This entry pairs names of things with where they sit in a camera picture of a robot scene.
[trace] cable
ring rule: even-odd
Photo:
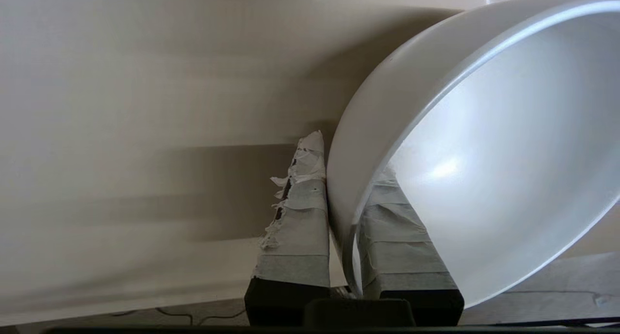
[[[190,325],[193,325],[193,316],[191,314],[171,314],[170,312],[166,312],[164,310],[162,310],[162,308],[156,307],[155,310],[157,310],[157,312],[159,312],[160,314],[164,314],[166,316],[172,316],[172,317],[187,317],[190,319]]]
[[[245,310],[242,310],[238,314],[234,314],[232,316],[207,316],[207,317],[204,317],[203,319],[199,320],[198,323],[196,323],[196,325],[202,325],[202,323],[204,323],[205,321],[210,320],[210,319],[233,319],[235,317],[240,316],[244,312],[245,312]]]
[[[126,311],[126,312],[120,312],[118,314],[111,314],[110,316],[112,316],[112,317],[129,316],[129,315],[135,314],[137,311],[138,310],[131,310],[131,311]]]

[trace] white bowl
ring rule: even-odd
[[[465,305],[552,261],[620,198],[620,0],[515,0],[410,39],[359,87],[327,166],[349,283],[388,162]]]

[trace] black cord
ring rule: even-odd
[[[235,317],[240,316],[244,312],[245,312],[245,310],[242,310],[238,314],[234,314],[232,316],[207,316],[207,317],[204,317],[203,319],[201,319],[198,323],[196,323],[196,325],[202,325],[202,323],[204,323],[205,321],[210,320],[210,319],[233,319]]]
[[[137,311],[138,310],[131,310],[131,311],[126,311],[126,312],[120,312],[118,314],[111,314],[110,316],[112,316],[112,317],[129,316],[129,315],[135,314]]]
[[[157,310],[157,312],[159,312],[160,314],[164,314],[166,316],[172,316],[172,317],[187,317],[190,319],[190,325],[193,325],[193,316],[191,314],[171,314],[170,312],[166,312],[164,310],[162,310],[162,308],[156,307],[155,310]]]

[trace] white wall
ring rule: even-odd
[[[0,325],[236,297],[295,139],[498,0],[0,0]]]

